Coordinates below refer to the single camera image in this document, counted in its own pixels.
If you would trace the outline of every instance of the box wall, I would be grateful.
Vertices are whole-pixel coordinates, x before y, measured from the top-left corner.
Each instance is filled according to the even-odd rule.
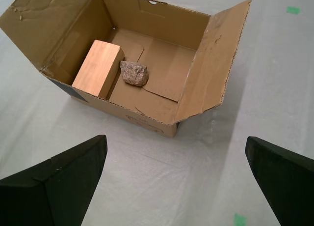
[[[148,0],[104,0],[118,28],[196,50],[209,15]]]
[[[75,100],[80,101],[86,105],[89,105],[93,108],[96,108],[100,111],[112,114],[114,116],[117,116],[119,118],[122,118],[128,122],[137,124],[139,126],[142,126],[148,130],[157,132],[159,134],[165,135],[167,137],[173,137],[176,134],[177,131],[177,124],[173,125],[167,125],[160,123],[158,121],[155,121],[153,119],[150,119],[148,117],[145,117],[139,113],[135,113],[133,111],[130,111],[126,108],[120,107],[118,105],[115,105],[113,103],[110,103],[106,100],[102,100],[98,97],[91,96],[85,92],[82,92],[80,90],[77,90],[74,88],[74,90],[86,100],[83,101],[82,99],[78,99],[77,97],[73,97]]]
[[[90,0],[51,56],[44,74],[71,85],[94,40],[107,41],[113,24],[103,0]]]

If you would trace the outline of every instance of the cardboard flap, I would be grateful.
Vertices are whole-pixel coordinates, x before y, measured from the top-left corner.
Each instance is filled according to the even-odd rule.
[[[251,0],[211,16],[190,68],[174,122],[222,104]]]
[[[62,36],[88,0],[15,0],[0,17],[0,27],[42,70]]]

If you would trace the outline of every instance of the white floor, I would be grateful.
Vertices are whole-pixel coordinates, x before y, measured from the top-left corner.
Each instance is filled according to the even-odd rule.
[[[244,0],[161,1],[214,14]],[[169,139],[70,99],[0,30],[0,179],[106,134],[83,226],[279,226],[244,148],[258,136],[314,158],[313,32],[313,0],[253,0],[224,104]]]

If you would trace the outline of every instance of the rock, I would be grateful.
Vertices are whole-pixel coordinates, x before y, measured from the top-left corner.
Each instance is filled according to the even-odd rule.
[[[120,62],[120,68],[124,82],[136,86],[143,86],[147,83],[148,72],[145,65],[123,60]]]

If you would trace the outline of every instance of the open cardboard box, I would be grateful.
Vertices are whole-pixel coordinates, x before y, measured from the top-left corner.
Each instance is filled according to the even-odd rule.
[[[0,27],[74,99],[166,136],[222,104],[250,0],[210,16],[156,0],[15,0]],[[106,99],[71,87],[93,41],[146,65],[140,87],[116,76]]]

